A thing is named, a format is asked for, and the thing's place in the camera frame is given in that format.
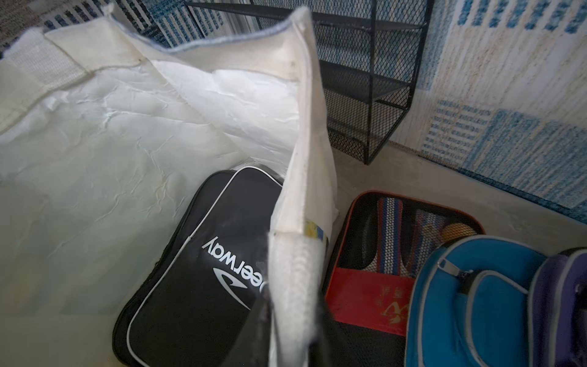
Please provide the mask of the white canvas starry night bag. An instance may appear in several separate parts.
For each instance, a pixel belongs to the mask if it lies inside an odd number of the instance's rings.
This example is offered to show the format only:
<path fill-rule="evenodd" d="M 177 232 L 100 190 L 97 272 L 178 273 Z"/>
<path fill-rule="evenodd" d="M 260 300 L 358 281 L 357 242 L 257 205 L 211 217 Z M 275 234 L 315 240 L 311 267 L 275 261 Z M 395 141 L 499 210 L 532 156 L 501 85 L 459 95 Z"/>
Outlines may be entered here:
<path fill-rule="evenodd" d="M 119 366 L 113 330 L 212 174 L 282 184 L 269 366 L 309 366 L 336 217 L 310 10 L 164 48 L 117 5 L 27 30 L 1 61 L 1 364 Z"/>

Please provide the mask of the black blue paddle case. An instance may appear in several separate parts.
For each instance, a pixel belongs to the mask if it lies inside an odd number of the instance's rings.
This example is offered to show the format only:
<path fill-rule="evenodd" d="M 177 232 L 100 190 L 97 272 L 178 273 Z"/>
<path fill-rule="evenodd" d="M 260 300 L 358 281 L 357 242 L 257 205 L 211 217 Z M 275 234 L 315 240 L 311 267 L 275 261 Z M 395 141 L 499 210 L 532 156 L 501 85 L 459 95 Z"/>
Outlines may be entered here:
<path fill-rule="evenodd" d="M 474 235 L 445 243 L 417 275 L 406 366 L 527 366 L 527 302 L 544 253 Z"/>

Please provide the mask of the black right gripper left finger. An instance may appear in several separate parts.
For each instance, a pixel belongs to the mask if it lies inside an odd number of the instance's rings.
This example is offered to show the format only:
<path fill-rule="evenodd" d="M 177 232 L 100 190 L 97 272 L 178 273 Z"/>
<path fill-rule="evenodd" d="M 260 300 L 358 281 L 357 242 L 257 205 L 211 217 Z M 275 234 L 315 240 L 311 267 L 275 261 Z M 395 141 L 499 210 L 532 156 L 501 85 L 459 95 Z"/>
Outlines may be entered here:
<path fill-rule="evenodd" d="M 269 299 L 258 298 L 229 352 L 229 366 L 269 366 L 271 317 Z"/>

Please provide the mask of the orange ping pong ball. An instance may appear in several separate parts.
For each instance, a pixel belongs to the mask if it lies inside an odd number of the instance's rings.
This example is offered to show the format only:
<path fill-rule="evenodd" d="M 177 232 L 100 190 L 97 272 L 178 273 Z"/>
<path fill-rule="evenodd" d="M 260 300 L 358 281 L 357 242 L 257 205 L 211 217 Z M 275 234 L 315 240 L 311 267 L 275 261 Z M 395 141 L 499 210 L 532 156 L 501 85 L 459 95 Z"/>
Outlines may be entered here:
<path fill-rule="evenodd" d="M 440 232 L 444 243 L 476 234 L 477 232 L 472 227 L 464 223 L 451 223 L 445 226 Z"/>

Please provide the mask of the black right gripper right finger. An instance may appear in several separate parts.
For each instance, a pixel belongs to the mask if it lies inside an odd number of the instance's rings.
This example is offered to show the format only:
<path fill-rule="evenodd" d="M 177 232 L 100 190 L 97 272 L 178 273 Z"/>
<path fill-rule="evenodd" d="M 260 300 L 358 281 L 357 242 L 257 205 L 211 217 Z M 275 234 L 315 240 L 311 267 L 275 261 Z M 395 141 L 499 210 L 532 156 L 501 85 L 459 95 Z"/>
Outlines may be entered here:
<path fill-rule="evenodd" d="M 316 335 L 309 347 L 309 366 L 359 366 L 356 355 L 323 298 L 317 305 Z"/>

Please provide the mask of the black red paddle case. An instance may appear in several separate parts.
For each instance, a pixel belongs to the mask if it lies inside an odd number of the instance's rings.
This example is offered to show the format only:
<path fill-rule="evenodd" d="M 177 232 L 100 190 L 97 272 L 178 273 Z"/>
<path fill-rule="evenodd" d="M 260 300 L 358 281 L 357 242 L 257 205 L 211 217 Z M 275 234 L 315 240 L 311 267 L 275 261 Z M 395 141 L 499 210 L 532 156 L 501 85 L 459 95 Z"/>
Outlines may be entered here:
<path fill-rule="evenodd" d="M 404 364 L 416 277 L 451 223 L 464 223 L 476 235 L 485 231 L 463 211 L 411 197 L 366 191 L 353 200 L 323 293 L 359 366 Z"/>

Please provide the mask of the purple paddle case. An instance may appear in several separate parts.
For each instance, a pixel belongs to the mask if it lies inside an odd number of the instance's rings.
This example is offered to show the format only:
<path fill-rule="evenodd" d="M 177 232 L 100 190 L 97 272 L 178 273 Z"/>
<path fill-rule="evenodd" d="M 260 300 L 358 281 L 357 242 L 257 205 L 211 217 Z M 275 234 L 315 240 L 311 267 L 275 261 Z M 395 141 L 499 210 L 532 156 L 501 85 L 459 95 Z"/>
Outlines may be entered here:
<path fill-rule="evenodd" d="M 530 366 L 586 365 L 586 249 L 545 260 L 530 284 Z"/>

